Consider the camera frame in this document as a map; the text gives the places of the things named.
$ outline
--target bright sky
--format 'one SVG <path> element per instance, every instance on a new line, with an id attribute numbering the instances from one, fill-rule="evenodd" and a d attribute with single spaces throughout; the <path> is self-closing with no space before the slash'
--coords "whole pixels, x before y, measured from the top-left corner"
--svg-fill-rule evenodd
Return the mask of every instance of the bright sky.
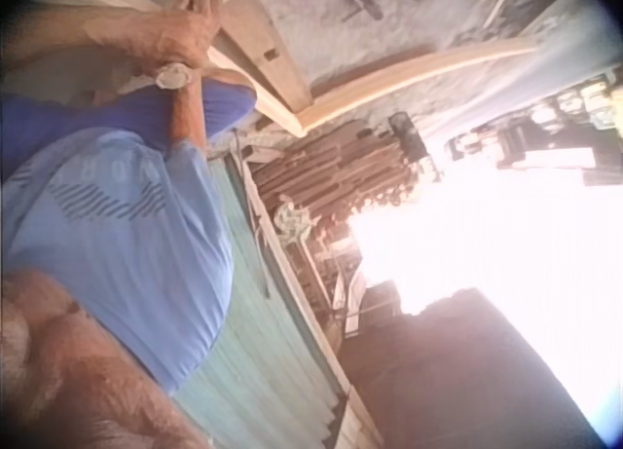
<path id="1" fill-rule="evenodd" d="M 477 286 L 610 444 L 623 422 L 623 187 L 571 171 L 469 168 L 416 205 L 351 220 L 369 282 L 394 279 L 405 313 Z"/>

